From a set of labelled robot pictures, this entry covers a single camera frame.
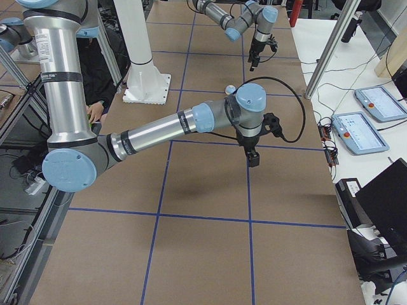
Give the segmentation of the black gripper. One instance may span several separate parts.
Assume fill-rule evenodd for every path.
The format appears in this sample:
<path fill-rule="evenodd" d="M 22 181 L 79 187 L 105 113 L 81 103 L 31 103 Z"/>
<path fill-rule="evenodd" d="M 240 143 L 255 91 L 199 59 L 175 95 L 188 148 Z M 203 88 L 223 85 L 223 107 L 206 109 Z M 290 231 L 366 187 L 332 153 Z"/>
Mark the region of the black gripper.
<path fill-rule="evenodd" d="M 252 38 L 248 59 L 248 62 L 251 64 L 249 69 L 251 72 L 253 72 L 255 68 L 258 67 L 260 61 L 260 54 L 264 51 L 265 46 L 268 45 L 268 43 L 269 40 L 258 41 L 257 39 Z"/>
<path fill-rule="evenodd" d="M 244 148 L 247 154 L 247 161 L 249 167 L 257 167 L 260 164 L 260 155 L 256 152 L 256 145 L 259 142 L 259 136 L 245 137 L 243 135 L 237 135 L 237 142 L 239 146 Z"/>

